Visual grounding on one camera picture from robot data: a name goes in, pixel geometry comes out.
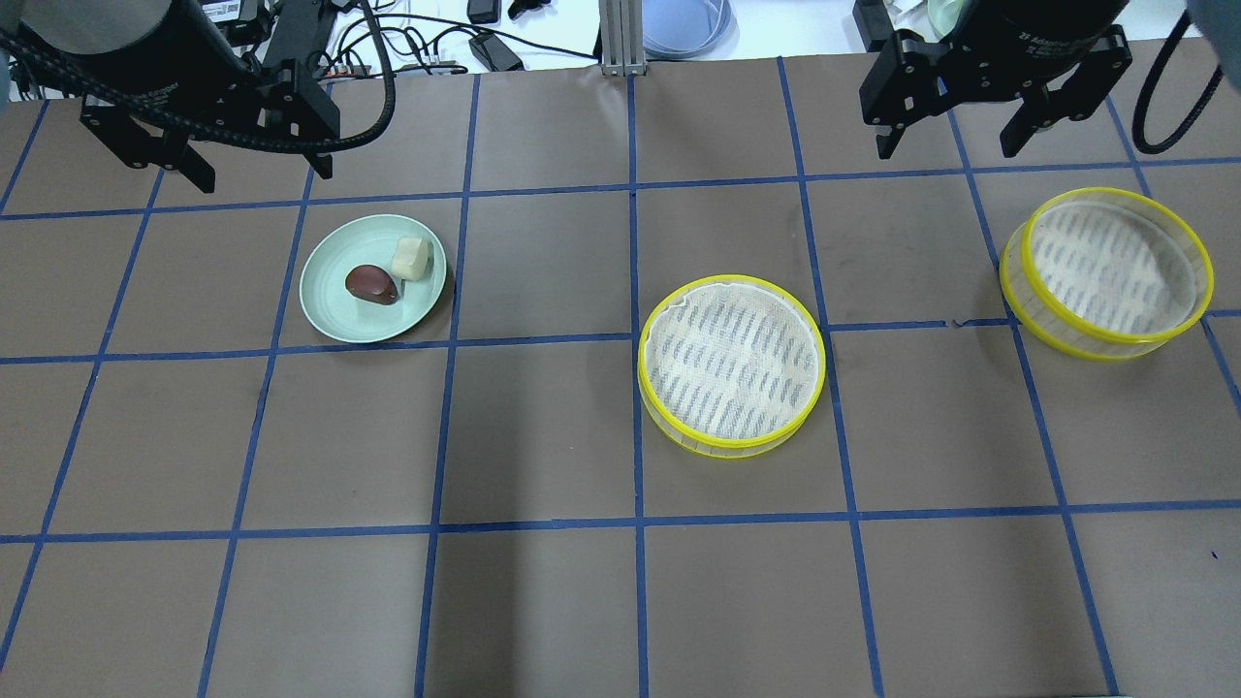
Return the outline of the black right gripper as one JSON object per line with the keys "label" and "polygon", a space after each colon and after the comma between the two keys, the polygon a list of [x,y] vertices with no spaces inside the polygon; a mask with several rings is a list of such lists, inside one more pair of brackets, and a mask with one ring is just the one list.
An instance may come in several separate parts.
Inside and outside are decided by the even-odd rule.
{"label": "black right gripper", "polygon": [[862,120],[875,127],[877,159],[889,160],[907,128],[927,116],[954,106],[1021,99],[999,134],[1001,155],[1011,158],[1037,132],[1095,114],[1131,63],[1129,40],[1118,25],[1076,40],[980,29],[938,43],[901,30],[862,79]]}

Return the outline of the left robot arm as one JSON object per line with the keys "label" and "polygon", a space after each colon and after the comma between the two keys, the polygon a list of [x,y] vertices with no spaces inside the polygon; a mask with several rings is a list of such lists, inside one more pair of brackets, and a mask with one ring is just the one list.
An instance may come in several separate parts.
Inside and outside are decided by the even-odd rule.
{"label": "left robot arm", "polygon": [[2,27],[79,77],[244,137],[340,137],[314,77],[334,9],[297,1],[5,1]]}

